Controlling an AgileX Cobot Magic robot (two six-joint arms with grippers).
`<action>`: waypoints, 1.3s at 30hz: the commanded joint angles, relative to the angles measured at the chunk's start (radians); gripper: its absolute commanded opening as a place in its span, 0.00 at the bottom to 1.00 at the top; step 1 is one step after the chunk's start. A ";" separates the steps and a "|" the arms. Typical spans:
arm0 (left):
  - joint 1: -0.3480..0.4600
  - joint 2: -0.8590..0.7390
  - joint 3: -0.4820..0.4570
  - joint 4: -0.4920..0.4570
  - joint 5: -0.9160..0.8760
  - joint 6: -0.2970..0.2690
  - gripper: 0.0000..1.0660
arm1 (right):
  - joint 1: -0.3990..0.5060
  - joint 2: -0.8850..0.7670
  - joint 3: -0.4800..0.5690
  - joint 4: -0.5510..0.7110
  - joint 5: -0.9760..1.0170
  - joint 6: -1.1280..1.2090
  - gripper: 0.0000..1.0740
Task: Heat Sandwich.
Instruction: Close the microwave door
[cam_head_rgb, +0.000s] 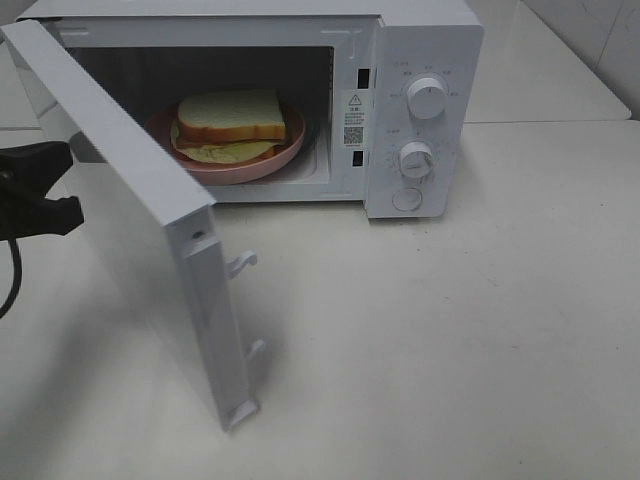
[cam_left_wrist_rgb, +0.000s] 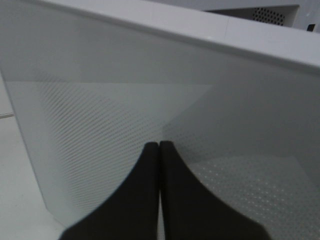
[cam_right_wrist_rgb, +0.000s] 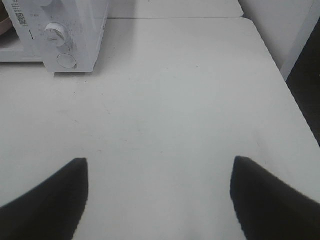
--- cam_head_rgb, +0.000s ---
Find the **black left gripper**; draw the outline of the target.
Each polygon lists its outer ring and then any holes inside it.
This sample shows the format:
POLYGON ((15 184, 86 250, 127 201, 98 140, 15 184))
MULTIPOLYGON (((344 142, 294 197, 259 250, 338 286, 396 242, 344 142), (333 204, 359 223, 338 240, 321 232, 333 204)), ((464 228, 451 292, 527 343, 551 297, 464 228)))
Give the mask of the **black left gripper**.
POLYGON ((44 199, 73 165, 66 142, 1 149, 1 239, 64 236, 83 224, 76 196, 44 199))

